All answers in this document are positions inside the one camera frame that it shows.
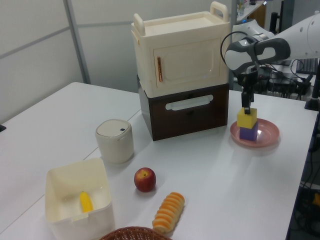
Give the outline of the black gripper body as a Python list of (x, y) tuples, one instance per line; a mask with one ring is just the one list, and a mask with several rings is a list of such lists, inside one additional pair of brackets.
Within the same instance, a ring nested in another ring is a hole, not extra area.
[(250, 73), (240, 73), (237, 76), (237, 82), (243, 87), (243, 92), (247, 94), (253, 93), (253, 87), (258, 82), (258, 71)]

